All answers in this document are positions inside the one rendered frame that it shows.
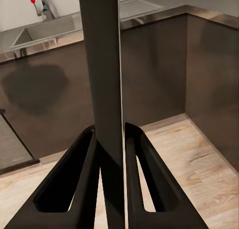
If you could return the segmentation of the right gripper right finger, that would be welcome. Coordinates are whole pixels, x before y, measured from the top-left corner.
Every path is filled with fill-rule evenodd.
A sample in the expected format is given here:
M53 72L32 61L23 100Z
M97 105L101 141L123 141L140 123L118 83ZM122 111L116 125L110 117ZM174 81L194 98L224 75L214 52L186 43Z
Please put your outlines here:
M144 209L138 156L156 212ZM143 130L125 123L128 229L209 229Z

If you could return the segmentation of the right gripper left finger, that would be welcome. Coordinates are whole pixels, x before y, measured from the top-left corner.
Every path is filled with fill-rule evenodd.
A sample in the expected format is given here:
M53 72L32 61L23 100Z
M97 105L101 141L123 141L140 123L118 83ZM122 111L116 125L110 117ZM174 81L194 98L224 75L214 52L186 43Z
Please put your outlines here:
M94 229L99 174L99 144L91 125L4 229Z

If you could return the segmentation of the poster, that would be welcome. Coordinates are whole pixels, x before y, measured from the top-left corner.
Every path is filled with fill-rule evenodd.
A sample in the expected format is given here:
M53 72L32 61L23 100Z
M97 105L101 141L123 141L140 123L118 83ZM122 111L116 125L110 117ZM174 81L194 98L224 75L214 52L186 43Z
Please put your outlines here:
M79 0L109 229L125 229L120 1Z

